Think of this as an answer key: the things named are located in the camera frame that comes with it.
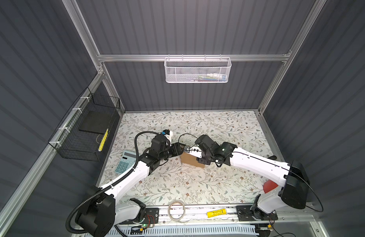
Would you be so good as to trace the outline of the brown cardboard box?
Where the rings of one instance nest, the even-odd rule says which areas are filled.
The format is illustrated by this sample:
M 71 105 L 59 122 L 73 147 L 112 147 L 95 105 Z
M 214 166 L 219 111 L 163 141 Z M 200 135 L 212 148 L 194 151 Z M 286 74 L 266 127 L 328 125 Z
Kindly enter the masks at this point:
M 205 167 L 204 164 L 198 163 L 197 157 L 195 157 L 191 154 L 185 153 L 185 152 L 181 154 L 180 160 L 183 164 L 186 164 L 186 165 L 199 167 L 199 168 L 204 168 Z

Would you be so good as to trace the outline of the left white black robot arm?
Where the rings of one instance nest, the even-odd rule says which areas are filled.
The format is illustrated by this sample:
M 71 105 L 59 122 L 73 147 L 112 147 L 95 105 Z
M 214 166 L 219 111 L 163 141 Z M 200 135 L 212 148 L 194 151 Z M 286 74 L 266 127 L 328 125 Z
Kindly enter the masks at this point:
M 95 188 L 86 200 L 72 210 L 65 223 L 68 232 L 104 237 L 113 226 L 121 222 L 142 219 L 145 204 L 137 199 L 131 199 L 128 204 L 120 204 L 119 200 L 138 182 L 160 167 L 162 160 L 167 161 L 181 155 L 186 147 L 179 142 L 172 143 L 163 133 L 154 132 L 153 135 L 151 147 L 143 154 L 139 153 L 138 141 L 134 141 L 136 161 L 126 173 Z

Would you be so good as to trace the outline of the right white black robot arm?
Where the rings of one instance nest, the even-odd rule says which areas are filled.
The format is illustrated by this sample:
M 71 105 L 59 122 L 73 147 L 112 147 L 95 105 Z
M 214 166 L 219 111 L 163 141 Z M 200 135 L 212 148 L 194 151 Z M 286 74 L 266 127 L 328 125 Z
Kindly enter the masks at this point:
M 299 162 L 279 162 L 252 154 L 235 144 L 224 142 L 219 145 L 208 135 L 201 135 L 187 152 L 201 164 L 214 163 L 233 166 L 254 172 L 277 186 L 269 192 L 257 195 L 250 214 L 256 220 L 275 220 L 274 212 L 282 207 L 305 209 L 307 206 L 309 178 Z

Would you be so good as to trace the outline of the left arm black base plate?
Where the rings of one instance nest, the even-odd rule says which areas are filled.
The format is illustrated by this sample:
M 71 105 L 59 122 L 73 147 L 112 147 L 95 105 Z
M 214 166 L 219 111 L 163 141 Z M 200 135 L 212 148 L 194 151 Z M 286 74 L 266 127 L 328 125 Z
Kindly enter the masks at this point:
M 120 225 L 130 225 L 130 224 L 157 224 L 159 220 L 159 208 L 147 207 L 145 209 L 145 215 L 141 220 L 126 220 L 121 222 Z

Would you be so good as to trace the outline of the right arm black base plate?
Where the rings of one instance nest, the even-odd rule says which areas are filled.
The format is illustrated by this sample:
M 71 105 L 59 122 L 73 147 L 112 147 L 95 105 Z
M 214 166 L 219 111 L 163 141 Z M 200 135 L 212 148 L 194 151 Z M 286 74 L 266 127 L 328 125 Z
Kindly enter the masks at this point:
M 238 205 L 236 206 L 236 213 L 239 221 L 276 221 L 278 216 L 276 211 L 267 214 L 259 208 L 253 208 L 252 205 Z

